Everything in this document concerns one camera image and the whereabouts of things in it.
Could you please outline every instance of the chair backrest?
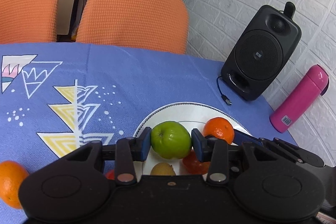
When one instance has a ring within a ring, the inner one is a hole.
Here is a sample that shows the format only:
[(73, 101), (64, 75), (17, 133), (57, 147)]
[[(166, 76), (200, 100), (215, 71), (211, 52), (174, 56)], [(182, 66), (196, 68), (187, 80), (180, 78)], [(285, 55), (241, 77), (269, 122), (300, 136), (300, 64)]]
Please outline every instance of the chair backrest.
[(188, 21), (182, 0), (88, 0), (76, 41), (184, 54)]
[(58, 0), (1, 0), (0, 44), (56, 41)]

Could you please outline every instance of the plate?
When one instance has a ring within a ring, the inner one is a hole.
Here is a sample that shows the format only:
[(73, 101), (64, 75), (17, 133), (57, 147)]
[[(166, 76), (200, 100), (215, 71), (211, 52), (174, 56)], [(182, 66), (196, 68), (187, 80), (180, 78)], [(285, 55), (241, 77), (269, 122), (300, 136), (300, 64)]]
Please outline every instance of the plate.
[[(176, 121), (181, 123), (188, 130), (189, 134), (194, 128), (197, 128), (202, 132), (205, 123), (215, 117), (227, 119), (234, 129), (238, 129), (251, 135), (235, 119), (217, 108), (194, 102), (178, 102), (154, 110), (140, 123), (133, 136), (140, 136), (145, 127), (153, 128), (157, 124), (165, 121)], [(172, 165), (176, 175), (188, 174), (182, 164), (182, 160), (166, 160), (160, 157), (151, 148), (145, 162), (135, 163), (137, 178), (139, 179), (141, 175), (150, 175), (152, 168), (160, 162), (167, 162)]]

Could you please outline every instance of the wall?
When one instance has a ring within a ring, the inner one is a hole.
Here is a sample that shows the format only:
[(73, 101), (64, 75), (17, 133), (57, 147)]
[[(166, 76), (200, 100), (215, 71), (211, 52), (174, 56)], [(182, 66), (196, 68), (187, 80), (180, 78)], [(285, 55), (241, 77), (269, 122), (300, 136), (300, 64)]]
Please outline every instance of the wall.
[(264, 4), (283, 10), (286, 1), (296, 5), (294, 21), (302, 39), (276, 80), (263, 93), (276, 109), (313, 64), (330, 75), (330, 87), (290, 127), (299, 146), (336, 162), (336, 2), (335, 0), (184, 0), (190, 30), (187, 54), (224, 61), (237, 39)]

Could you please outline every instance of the black cable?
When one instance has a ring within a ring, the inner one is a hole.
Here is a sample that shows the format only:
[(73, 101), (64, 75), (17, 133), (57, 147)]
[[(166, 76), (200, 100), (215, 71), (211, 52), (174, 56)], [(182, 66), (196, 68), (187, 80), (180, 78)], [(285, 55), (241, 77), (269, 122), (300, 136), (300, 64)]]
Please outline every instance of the black cable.
[(219, 90), (219, 93), (220, 93), (220, 96), (222, 97), (223, 101), (226, 102), (227, 105), (232, 105), (232, 102), (230, 101), (230, 99), (228, 97), (226, 97), (226, 95), (224, 95), (221, 91), (221, 88), (219, 87), (219, 83), (218, 83), (218, 79), (219, 78), (222, 78), (222, 76), (218, 76), (217, 79), (216, 79), (216, 82), (217, 82), (217, 88)]

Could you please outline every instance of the pink water bottle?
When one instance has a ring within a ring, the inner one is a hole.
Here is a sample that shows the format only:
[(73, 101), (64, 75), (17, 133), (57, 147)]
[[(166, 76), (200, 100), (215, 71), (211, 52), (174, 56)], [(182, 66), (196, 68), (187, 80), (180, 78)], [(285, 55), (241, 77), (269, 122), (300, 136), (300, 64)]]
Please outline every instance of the pink water bottle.
[(320, 65), (313, 65), (300, 83), (269, 117), (276, 130), (284, 133), (329, 86), (329, 77)]

